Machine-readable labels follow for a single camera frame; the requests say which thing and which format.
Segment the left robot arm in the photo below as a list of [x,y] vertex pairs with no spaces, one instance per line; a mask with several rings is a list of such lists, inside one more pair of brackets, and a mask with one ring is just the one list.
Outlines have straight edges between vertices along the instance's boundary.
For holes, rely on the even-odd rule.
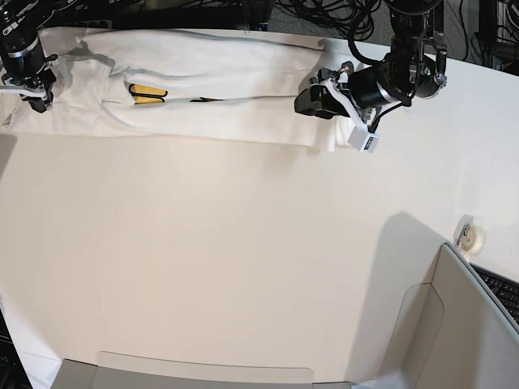
[[330,120],[350,118],[374,134],[381,118],[413,99],[431,98],[447,83],[444,4],[441,1],[387,1],[393,31],[390,50],[381,59],[361,54],[356,39],[373,27],[378,1],[357,2],[346,39],[363,68],[344,62],[337,70],[321,68],[294,101],[296,113]]

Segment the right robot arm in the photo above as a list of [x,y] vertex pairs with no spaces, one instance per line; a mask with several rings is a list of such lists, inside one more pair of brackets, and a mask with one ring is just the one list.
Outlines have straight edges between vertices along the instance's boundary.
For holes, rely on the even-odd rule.
[[1,93],[15,94],[44,113],[53,104],[56,54],[47,56],[39,29],[73,1],[1,2]]

